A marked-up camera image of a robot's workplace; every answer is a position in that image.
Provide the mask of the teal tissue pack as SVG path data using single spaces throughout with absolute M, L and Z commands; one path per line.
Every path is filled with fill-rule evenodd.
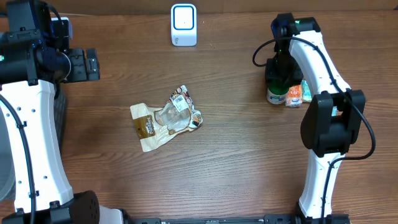
M 305 103 L 311 102 L 312 95 L 311 95 L 310 88 L 309 88 L 309 85 L 308 85 L 307 81 L 306 80 L 302 80 L 301 86 L 302 86 L 302 99 L 303 99 L 303 102 L 305 102 Z

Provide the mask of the orange tissue pack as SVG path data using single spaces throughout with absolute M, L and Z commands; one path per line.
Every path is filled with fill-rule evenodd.
M 303 103 L 302 99 L 302 86 L 294 85 L 289 88 L 287 92 L 285 106 L 288 107 L 299 107 Z

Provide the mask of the clear brown snack bag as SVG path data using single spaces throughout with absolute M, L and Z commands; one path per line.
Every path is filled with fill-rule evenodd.
M 130 111 L 144 152 L 158 149 L 180 133 L 198 129 L 203 122 L 185 85 L 172 92 L 163 108 L 139 103 Z

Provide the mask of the light teal wipes packet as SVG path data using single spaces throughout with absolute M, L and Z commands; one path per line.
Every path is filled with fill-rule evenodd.
M 333 107 L 333 109 L 332 109 L 332 116 L 336 116 L 337 115 L 337 112 L 338 112 L 338 109 L 337 109 L 337 107 L 336 106 L 334 106 Z

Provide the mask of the green lid jar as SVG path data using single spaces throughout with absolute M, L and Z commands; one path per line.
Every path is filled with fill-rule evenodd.
M 280 105 L 286 101 L 289 87 L 269 86 L 267 88 L 267 100 L 274 105 Z

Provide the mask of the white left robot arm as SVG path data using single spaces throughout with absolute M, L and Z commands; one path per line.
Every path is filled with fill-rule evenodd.
M 93 191 L 74 193 L 63 168 L 54 103 L 61 83 L 98 80 L 95 49 L 69 46 L 71 25 L 43 1 L 9 1 L 1 36 L 1 111 L 16 178 L 4 223 L 124 223 Z

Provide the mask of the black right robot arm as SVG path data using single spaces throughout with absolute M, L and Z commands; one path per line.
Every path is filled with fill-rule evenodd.
M 314 17 L 278 14 L 271 30 L 275 55 L 264 65 L 268 100 L 280 103 L 280 97 L 303 80 L 312 95 L 300 125 L 308 149 L 305 185 L 290 221 L 349 223 L 348 215 L 332 213 L 331 198 L 338 169 L 364 119 L 364 93 L 352 90 L 336 70 Z

